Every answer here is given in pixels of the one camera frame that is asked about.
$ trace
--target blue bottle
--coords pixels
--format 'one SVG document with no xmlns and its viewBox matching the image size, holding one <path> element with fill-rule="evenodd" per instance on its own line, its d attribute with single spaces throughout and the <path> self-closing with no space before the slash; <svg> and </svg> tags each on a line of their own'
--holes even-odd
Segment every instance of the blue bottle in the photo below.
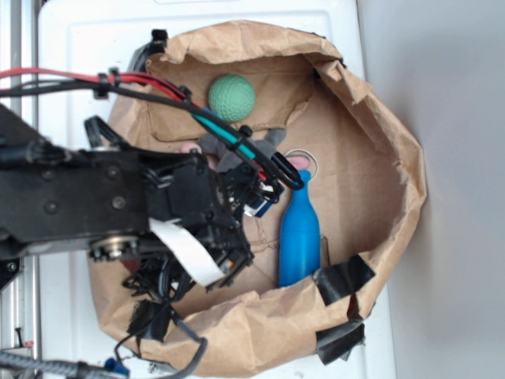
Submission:
<svg viewBox="0 0 505 379">
<path fill-rule="evenodd" d="M 305 186 L 293 191 L 281 224 L 279 286 L 304 279 L 320 266 L 320 228 L 309 199 L 310 172 L 300 171 Z"/>
</svg>

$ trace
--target paper bag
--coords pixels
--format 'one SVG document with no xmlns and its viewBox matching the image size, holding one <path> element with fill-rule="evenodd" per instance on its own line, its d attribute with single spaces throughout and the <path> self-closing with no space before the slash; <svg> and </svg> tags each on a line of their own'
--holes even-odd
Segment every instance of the paper bag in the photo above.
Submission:
<svg viewBox="0 0 505 379">
<path fill-rule="evenodd" d="M 279 151 L 307 149 L 320 165 L 309 192 L 326 267 L 277 288 L 279 225 L 289 191 L 263 218 L 245 218 L 253 266 L 233 286 L 208 293 L 194 287 L 175 305 L 209 341 L 196 374 L 249 377 L 316 352 L 324 362 L 345 357 L 362 341 L 362 321 L 417 226 L 426 197 L 420 145 L 370 84 L 343 65 L 337 49 L 314 34 L 251 21 L 217 24 L 173 37 L 147 67 L 192 89 L 202 105 L 218 76 L 247 77 L 256 105 L 242 123 L 255 138 L 262 129 L 286 128 Z M 130 143 L 164 152 L 204 133 L 179 110 L 123 98 L 110 123 Z M 100 328 L 121 340 L 140 300 L 121 286 L 129 271 L 115 261 L 90 264 L 90 275 Z M 126 346 L 176 368 L 197 349 L 173 325 L 162 342 L 131 339 Z"/>
</svg>

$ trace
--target gray wall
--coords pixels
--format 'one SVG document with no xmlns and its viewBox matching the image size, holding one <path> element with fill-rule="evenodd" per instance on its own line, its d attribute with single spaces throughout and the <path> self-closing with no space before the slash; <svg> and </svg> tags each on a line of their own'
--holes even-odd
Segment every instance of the gray wall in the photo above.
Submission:
<svg viewBox="0 0 505 379">
<path fill-rule="evenodd" d="M 368 81 L 428 174 L 389 284 L 398 378 L 505 377 L 505 1 L 358 6 Z"/>
</svg>

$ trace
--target stuffed animal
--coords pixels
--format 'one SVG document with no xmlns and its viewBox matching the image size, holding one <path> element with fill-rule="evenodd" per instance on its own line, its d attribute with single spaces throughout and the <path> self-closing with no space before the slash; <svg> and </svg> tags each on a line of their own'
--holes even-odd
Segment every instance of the stuffed animal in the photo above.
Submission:
<svg viewBox="0 0 505 379">
<path fill-rule="evenodd" d="M 263 140 L 250 140 L 258 149 L 268 158 L 277 152 L 277 147 L 286 138 L 285 129 L 270 129 Z M 197 142 L 186 142 L 178 152 L 191 152 L 196 149 L 198 152 L 217 156 L 218 163 L 209 160 L 209 166 L 220 173 L 226 173 L 241 163 L 241 159 L 233 152 L 228 150 L 224 143 L 211 134 L 205 134 Z M 306 156 L 288 156 L 288 161 L 297 170 L 307 170 L 310 161 Z"/>
</svg>

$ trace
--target green ball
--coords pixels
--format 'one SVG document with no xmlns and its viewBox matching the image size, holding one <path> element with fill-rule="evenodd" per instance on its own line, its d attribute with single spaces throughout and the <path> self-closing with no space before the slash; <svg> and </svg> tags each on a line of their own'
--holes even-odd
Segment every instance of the green ball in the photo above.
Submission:
<svg viewBox="0 0 505 379">
<path fill-rule="evenodd" d="M 238 122 L 249 116 L 255 100 L 251 83 L 234 73 L 216 79 L 208 95 L 211 110 L 226 122 Z"/>
</svg>

